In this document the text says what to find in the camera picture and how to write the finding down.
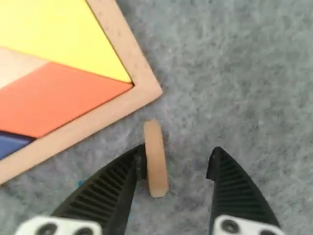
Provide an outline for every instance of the ribbed gripper pad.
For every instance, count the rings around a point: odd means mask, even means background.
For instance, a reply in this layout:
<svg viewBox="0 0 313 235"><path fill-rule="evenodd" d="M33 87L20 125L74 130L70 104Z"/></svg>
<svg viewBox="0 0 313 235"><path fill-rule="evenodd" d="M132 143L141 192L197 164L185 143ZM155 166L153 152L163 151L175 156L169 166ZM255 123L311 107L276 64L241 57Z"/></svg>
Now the ribbed gripper pad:
<svg viewBox="0 0 313 235"><path fill-rule="evenodd" d="M107 235L123 235L137 182L138 162L145 163L143 153L144 146L140 145L100 169L52 216L91 220L99 223Z"/></svg>
<svg viewBox="0 0 313 235"><path fill-rule="evenodd" d="M211 224L222 214L254 220L279 227L279 223L248 174L222 148L210 157L207 178L215 181Z"/></svg>

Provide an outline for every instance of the screw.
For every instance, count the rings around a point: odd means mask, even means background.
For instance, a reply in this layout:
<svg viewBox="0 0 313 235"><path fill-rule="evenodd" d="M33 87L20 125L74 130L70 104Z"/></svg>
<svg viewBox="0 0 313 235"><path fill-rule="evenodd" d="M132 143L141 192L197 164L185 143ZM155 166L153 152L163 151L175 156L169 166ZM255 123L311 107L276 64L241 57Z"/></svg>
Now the screw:
<svg viewBox="0 0 313 235"><path fill-rule="evenodd" d="M270 230L263 230L263 231L261 231L260 235L276 235L276 233L274 233Z"/></svg>
<svg viewBox="0 0 313 235"><path fill-rule="evenodd" d="M58 227L55 224L48 223L48 224L41 226L37 230L36 235L54 235L57 228Z"/></svg>
<svg viewBox="0 0 313 235"><path fill-rule="evenodd" d="M230 234L237 234L239 232L238 224L229 219L222 222L222 229Z"/></svg>
<svg viewBox="0 0 313 235"><path fill-rule="evenodd" d="M82 228L76 231L74 235L93 235L93 231L90 228Z"/></svg>

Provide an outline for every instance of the yellow puzzle piece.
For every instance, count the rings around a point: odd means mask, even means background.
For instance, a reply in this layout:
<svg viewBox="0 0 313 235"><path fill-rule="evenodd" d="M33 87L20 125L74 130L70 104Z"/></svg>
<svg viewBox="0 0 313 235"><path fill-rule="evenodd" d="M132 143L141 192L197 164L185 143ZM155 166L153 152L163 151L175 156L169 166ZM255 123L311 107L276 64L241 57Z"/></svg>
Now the yellow puzzle piece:
<svg viewBox="0 0 313 235"><path fill-rule="evenodd" d="M0 46L131 82L85 0L0 0Z"/></svg>

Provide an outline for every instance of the wooden puzzle frame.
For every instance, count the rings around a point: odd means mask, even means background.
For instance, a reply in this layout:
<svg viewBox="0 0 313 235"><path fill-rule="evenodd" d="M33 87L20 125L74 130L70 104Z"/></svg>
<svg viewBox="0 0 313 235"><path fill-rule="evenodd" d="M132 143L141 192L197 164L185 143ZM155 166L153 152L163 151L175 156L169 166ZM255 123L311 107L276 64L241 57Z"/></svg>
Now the wooden puzzle frame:
<svg viewBox="0 0 313 235"><path fill-rule="evenodd" d="M134 87L0 161L0 184L147 105L162 89L115 0L86 0Z"/></svg>

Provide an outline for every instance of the wooden tangram puzzle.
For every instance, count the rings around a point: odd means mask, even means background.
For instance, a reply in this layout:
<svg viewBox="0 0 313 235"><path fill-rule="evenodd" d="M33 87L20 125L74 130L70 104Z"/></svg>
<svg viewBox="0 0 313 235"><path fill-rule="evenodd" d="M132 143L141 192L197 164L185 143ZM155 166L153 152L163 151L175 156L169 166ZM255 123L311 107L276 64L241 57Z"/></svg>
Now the wooden tangram puzzle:
<svg viewBox="0 0 313 235"><path fill-rule="evenodd" d="M0 184L161 93L114 0L0 0Z"/></svg>

